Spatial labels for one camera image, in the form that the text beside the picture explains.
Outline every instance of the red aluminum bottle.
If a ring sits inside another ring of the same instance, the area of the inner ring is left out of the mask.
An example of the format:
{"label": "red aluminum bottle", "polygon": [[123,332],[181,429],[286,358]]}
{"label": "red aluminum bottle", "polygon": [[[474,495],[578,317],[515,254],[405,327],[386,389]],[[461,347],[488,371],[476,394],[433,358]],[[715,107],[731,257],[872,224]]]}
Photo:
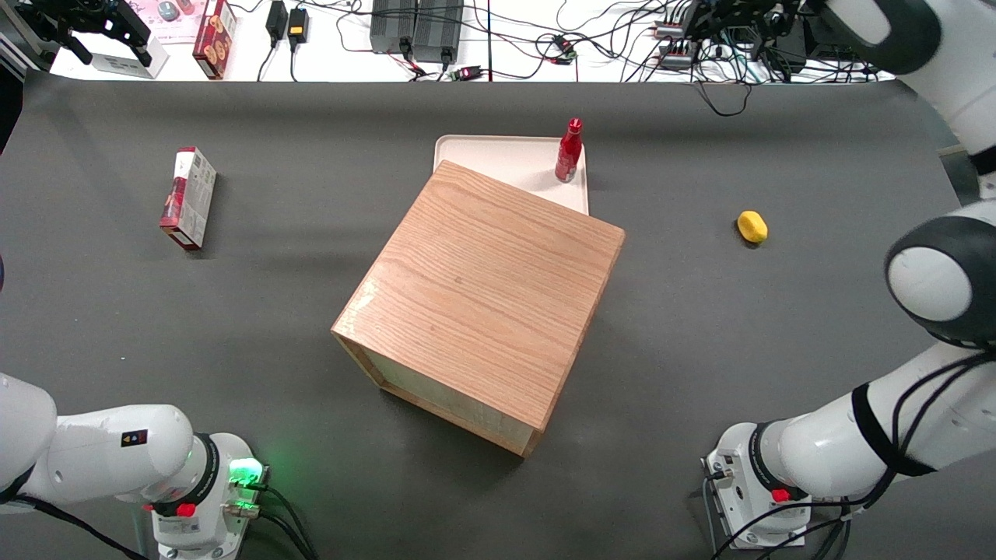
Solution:
{"label": "red aluminum bottle", "polygon": [[567,133],[561,138],[560,151],[557,153],[557,166],[554,175],[560,182],[571,182],[578,170],[578,159],[581,158],[581,119],[571,119],[567,124]]}

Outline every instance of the red button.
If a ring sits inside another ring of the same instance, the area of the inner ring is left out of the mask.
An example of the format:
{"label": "red button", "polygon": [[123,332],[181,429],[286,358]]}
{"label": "red button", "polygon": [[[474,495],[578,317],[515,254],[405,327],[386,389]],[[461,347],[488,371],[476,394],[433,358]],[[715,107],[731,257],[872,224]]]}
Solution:
{"label": "red button", "polygon": [[176,515],[178,517],[193,517],[194,510],[197,506],[192,503],[181,503],[176,506]]}
{"label": "red button", "polygon": [[792,496],[785,488],[775,488],[771,491],[771,499],[775,500],[775,503],[782,503],[783,501],[792,499]]}

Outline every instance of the wooden box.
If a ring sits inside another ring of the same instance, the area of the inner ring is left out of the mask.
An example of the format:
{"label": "wooden box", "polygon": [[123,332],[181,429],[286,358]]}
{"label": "wooden box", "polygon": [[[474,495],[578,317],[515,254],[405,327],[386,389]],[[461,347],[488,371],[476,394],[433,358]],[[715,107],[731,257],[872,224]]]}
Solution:
{"label": "wooden box", "polygon": [[525,457],[624,237],[444,161],[332,332],[380,388]]}

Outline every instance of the black strap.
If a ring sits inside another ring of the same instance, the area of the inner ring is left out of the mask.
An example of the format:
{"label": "black strap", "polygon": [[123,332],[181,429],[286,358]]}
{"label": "black strap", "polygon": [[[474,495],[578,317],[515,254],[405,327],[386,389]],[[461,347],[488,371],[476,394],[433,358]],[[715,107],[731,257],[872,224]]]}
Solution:
{"label": "black strap", "polygon": [[28,482],[28,478],[31,478],[31,471],[34,469],[35,465],[31,465],[31,468],[15,478],[14,481],[10,483],[10,486],[0,490],[0,505],[3,505],[17,497],[17,493],[21,491],[21,486],[24,486],[25,483]]}
{"label": "black strap", "polygon": [[869,384],[851,391],[851,406],[855,411],[855,423],[862,436],[887,468],[906,476],[923,476],[936,470],[901,454],[898,447],[888,440],[888,435],[881,428],[881,424],[872,412],[872,405],[869,404]]}
{"label": "black strap", "polygon": [[975,165],[975,170],[980,175],[988,175],[996,171],[996,144],[970,155],[968,160],[972,162],[972,165]]}
{"label": "black strap", "polygon": [[152,509],[163,517],[174,517],[176,515],[176,508],[180,504],[192,503],[199,505],[207,497],[207,494],[214,486],[215,479],[218,477],[218,463],[220,462],[218,446],[211,440],[211,436],[206,433],[195,433],[194,436],[204,443],[204,451],[207,453],[204,474],[197,481],[197,485],[183,497],[170,502],[156,502],[152,505]]}

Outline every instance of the yellow sponge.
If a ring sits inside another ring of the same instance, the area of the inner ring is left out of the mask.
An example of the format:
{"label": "yellow sponge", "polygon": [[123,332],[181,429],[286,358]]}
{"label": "yellow sponge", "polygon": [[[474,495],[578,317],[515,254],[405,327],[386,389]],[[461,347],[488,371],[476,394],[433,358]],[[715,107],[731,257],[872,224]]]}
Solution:
{"label": "yellow sponge", "polygon": [[754,210],[744,210],[737,218],[737,229],[740,235],[751,243],[761,243],[768,238],[768,224],[764,223],[761,214]]}

